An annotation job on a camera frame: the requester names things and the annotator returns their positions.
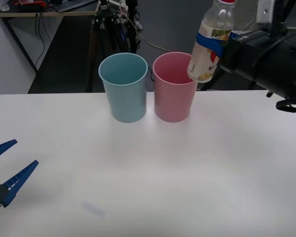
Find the red bottle cap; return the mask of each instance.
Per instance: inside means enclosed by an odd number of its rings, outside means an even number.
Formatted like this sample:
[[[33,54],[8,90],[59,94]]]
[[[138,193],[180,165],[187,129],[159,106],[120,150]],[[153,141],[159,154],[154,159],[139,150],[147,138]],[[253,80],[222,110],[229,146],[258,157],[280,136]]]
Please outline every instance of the red bottle cap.
[[[225,3],[235,3],[235,0],[219,0]]]

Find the table surface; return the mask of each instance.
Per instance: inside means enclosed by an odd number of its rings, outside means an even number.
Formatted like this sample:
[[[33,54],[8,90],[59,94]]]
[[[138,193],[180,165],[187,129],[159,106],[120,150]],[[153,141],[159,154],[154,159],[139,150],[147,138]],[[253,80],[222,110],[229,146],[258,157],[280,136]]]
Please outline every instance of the table surface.
[[[55,17],[55,16],[93,16],[95,15],[95,9],[98,2],[92,2],[84,6],[74,8],[66,12],[57,12],[53,10],[46,10],[43,12],[44,17]],[[21,12],[20,9],[12,4],[9,4],[9,11],[0,11],[0,17],[35,17],[36,12]]]
[[[296,116],[266,91],[117,122],[105,94],[0,96],[0,183],[37,159],[0,237],[296,236]]]

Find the blue cup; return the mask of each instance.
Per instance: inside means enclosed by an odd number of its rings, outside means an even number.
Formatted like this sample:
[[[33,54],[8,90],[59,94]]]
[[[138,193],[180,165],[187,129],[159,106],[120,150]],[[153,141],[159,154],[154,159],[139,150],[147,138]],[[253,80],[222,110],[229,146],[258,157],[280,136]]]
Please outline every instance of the blue cup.
[[[120,122],[136,122],[147,111],[147,62],[133,53],[118,53],[99,66],[112,114]]]

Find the cup rim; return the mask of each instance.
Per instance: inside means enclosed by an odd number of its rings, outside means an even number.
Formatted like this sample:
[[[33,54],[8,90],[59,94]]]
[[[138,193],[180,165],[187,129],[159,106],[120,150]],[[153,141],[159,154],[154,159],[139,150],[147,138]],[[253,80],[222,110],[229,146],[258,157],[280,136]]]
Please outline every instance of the cup rim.
[[[184,55],[188,55],[188,56],[191,57],[190,54],[188,54],[188,53],[183,53],[183,52],[169,52],[169,53],[164,53],[164,54],[160,55],[159,57],[157,57],[157,59],[154,61],[153,66],[152,66],[153,73],[154,73],[154,74],[155,74],[160,80],[162,80],[163,82],[165,82],[165,83],[167,83],[167,84],[170,84],[170,85],[189,85],[189,84],[195,83],[195,81],[192,80],[192,81],[190,81],[190,82],[183,83],[183,84],[175,84],[175,83],[168,82],[168,81],[166,81],[166,80],[164,80],[164,79],[162,79],[161,77],[158,76],[158,74],[157,74],[156,71],[155,71],[155,64],[156,64],[156,62],[157,62],[160,58],[162,58],[164,55],[167,55],[167,54],[184,54]]]
[[[146,71],[145,71],[144,75],[143,75],[140,79],[138,79],[138,80],[135,81],[135,82],[129,83],[129,84],[118,85],[118,84],[113,84],[113,83],[111,83],[111,82],[105,80],[105,79],[102,77],[102,75],[101,75],[101,73],[100,73],[100,69],[101,69],[102,64],[103,64],[107,59],[109,59],[109,58],[111,58],[111,57],[115,57],[116,55],[120,55],[120,54],[131,54],[131,55],[135,55],[136,57],[139,57],[140,59],[142,59],[142,60],[144,61],[145,65],[146,65]],[[114,85],[114,86],[129,86],[129,85],[136,84],[136,83],[140,82],[140,81],[141,81],[141,80],[147,75],[147,72],[148,72],[148,64],[147,64],[146,60],[145,60],[142,56],[139,56],[138,54],[135,54],[135,53],[116,53],[116,54],[113,54],[113,55],[107,57],[106,59],[104,59],[104,60],[102,61],[102,63],[100,63],[100,65],[99,65],[99,69],[98,69],[98,73],[99,73],[100,78],[101,78],[103,81],[105,81],[106,83],[108,83],[108,84],[110,84],[110,85]]]

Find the bottle label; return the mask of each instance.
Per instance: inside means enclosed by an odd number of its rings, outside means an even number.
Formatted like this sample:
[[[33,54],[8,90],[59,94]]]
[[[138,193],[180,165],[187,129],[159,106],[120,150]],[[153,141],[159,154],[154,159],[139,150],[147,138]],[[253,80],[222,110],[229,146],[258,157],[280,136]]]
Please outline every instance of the bottle label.
[[[207,38],[226,41],[231,30],[218,30],[202,23],[198,32]],[[215,52],[196,43],[187,69],[188,76],[201,83],[208,82],[213,77],[218,61]]]

